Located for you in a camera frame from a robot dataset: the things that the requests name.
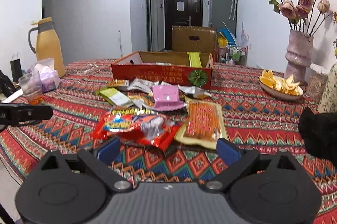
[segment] floor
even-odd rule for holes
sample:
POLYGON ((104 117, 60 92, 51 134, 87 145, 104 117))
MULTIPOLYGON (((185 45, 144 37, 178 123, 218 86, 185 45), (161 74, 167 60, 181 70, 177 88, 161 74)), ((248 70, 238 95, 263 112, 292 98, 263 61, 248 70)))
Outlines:
POLYGON ((14 204, 14 198, 17 190, 19 189, 19 184, 21 184, 21 181, 19 178, 11 171, 8 165, 6 165, 9 172, 11 172, 11 175, 13 178, 16 179, 15 182, 13 178, 10 176, 8 171, 6 170, 6 167, 4 166, 3 162, 4 159, 0 155, 0 203, 4 207, 4 209, 7 211, 7 213, 10 215, 10 217, 16 221, 20 218, 19 213, 17 212, 14 204))

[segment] tablecloth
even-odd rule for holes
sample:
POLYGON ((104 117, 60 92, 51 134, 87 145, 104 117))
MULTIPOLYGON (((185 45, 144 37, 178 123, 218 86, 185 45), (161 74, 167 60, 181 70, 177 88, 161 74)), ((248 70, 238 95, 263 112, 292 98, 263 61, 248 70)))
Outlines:
MULTIPOLYGON (((44 95, 44 104, 53 108, 53 117, 38 125, 9 127, 0 134, 0 153, 20 179, 24 180, 50 149, 69 154, 100 144, 92 140, 92 130, 110 105, 96 96, 95 90, 112 79, 111 62, 97 59, 68 65, 59 88, 44 95)), ((280 148, 289 150, 322 193, 315 224, 336 223, 335 168, 330 161, 309 155, 297 130, 303 109, 309 106, 316 112, 317 105, 310 98, 285 102, 270 97, 261 90, 259 75, 259 69, 215 63, 212 97, 207 100, 221 104, 229 140, 240 148, 254 147, 267 154, 280 148)), ((16 102, 26 100, 21 97, 16 102)), ((181 110, 170 117, 185 121, 187 114, 181 110)), ((165 155, 155 148, 122 145, 111 166, 134 184, 141 180, 207 180, 226 167, 215 151, 176 142, 165 155)))

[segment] black circular disc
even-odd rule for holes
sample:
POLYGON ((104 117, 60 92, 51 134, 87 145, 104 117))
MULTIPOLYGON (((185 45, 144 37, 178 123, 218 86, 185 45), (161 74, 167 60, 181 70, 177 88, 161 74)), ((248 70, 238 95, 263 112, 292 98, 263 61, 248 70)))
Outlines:
POLYGON ((31 181, 27 178, 18 190, 16 207, 22 218, 44 224, 82 223, 92 218, 105 203, 104 186, 85 174, 56 172, 44 171, 31 181))
POLYGON ((316 215, 320 194, 293 170, 247 176, 230 190, 235 212, 251 223, 299 224, 316 215))

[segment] fruit peel bowl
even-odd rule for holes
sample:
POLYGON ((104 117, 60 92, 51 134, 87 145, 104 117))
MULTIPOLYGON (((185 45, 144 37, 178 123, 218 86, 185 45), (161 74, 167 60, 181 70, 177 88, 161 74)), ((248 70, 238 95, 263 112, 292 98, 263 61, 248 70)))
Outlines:
MULTIPOLYGON (((280 80, 283 78, 275 76, 275 79, 280 80)), ((274 98, 277 98, 280 100, 294 101, 294 100, 299 100, 300 98, 303 97, 304 91, 300 86, 297 86, 299 95, 291 95, 291 94, 286 94, 286 93, 277 91, 276 89, 270 88, 269 86, 261 82, 260 78, 258 80, 260 82, 262 89, 265 90, 268 94, 270 94, 274 98)))

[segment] refrigerator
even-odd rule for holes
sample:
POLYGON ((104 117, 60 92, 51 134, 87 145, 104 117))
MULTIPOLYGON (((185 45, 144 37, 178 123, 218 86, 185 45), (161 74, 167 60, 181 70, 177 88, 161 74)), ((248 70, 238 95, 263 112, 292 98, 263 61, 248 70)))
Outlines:
POLYGON ((237 7, 233 6, 232 16, 231 19, 229 19, 231 4, 232 0, 209 0, 208 26, 218 30, 221 28, 225 28, 225 25, 223 24, 223 22, 225 22, 228 29, 236 37, 237 14, 235 13, 234 20, 233 15, 234 15, 234 8, 236 10, 237 7))

